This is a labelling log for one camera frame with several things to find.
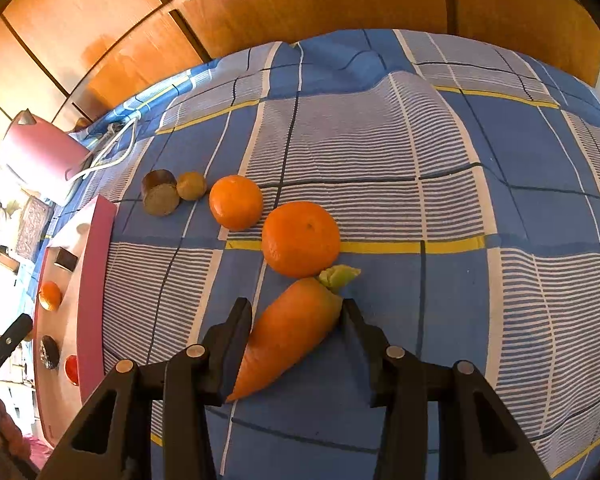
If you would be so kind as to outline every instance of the dark oval object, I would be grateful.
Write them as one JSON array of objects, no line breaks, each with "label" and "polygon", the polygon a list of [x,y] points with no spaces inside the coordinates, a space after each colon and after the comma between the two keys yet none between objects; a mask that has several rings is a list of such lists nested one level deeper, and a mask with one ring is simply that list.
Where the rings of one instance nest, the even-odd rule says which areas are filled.
[{"label": "dark oval object", "polygon": [[49,335],[42,336],[42,341],[40,342],[40,360],[47,370],[58,368],[60,351],[54,339]]}]

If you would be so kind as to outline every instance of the tangerine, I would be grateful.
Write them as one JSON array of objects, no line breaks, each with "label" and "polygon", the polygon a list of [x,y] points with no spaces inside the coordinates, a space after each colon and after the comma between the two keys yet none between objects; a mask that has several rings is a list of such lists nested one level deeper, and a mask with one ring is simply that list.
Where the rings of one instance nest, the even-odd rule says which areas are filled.
[{"label": "tangerine", "polygon": [[289,202],[267,216],[262,227],[262,253],[269,266],[284,276],[315,276],[338,257],[340,231],[321,206]]},{"label": "tangerine", "polygon": [[211,188],[209,207],[222,227],[244,231],[262,216],[262,192],[258,184],[245,176],[224,176]]},{"label": "tangerine", "polygon": [[47,310],[58,310],[60,303],[62,303],[62,292],[60,291],[60,287],[54,282],[44,282],[40,285],[38,300],[43,308],[46,308]]}]

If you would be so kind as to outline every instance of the pink kettle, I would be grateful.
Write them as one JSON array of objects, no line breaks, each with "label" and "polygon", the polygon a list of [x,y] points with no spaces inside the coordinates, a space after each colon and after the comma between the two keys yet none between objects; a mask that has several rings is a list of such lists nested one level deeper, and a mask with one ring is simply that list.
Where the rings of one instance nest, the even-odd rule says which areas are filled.
[{"label": "pink kettle", "polygon": [[[132,139],[126,153],[113,162],[98,165],[132,123]],[[126,158],[135,141],[135,130],[134,118],[94,158],[97,147],[89,151],[60,128],[23,110],[11,121],[0,144],[0,165],[14,174],[23,186],[39,191],[59,205],[66,205],[84,176]]]}]

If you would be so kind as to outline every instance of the white cable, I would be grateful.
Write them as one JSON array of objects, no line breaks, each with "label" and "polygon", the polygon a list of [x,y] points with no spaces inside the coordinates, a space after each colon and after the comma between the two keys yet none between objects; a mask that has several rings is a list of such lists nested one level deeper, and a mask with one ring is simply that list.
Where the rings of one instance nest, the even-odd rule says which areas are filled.
[{"label": "white cable", "polygon": [[[120,162],[125,160],[134,148],[134,143],[136,141],[136,124],[137,123],[138,123],[138,118],[133,118],[131,121],[129,121],[127,124],[125,124],[122,127],[122,129],[119,131],[119,133],[116,136],[114,136],[113,139],[111,139],[109,141],[109,143],[106,145],[106,147],[98,154],[96,159],[93,161],[93,165],[90,168],[87,168],[86,170],[82,170],[79,173],[76,173],[74,176],[71,177],[71,179],[69,179],[67,181],[67,183],[70,184],[70,183],[74,182],[75,180],[78,180],[79,178],[91,173],[92,171],[106,170],[107,168],[110,168],[111,166],[115,166],[116,164],[119,164]],[[126,129],[128,129],[128,127],[130,125],[133,125],[133,128],[131,129],[131,141],[129,142],[129,146],[126,149],[125,154],[118,160],[112,160],[111,162],[107,162],[106,164],[101,164],[99,166],[96,166],[95,164],[98,161],[100,161],[100,159],[113,147],[113,144],[115,144],[115,142],[125,133]]]}]

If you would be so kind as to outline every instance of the red object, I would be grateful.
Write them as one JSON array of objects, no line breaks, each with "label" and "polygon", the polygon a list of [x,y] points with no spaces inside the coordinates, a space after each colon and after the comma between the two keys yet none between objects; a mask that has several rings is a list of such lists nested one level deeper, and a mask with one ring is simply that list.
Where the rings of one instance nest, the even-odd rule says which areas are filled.
[{"label": "red object", "polygon": [[72,354],[64,360],[64,373],[74,386],[78,386],[80,384],[80,381],[78,380],[77,355]]}]

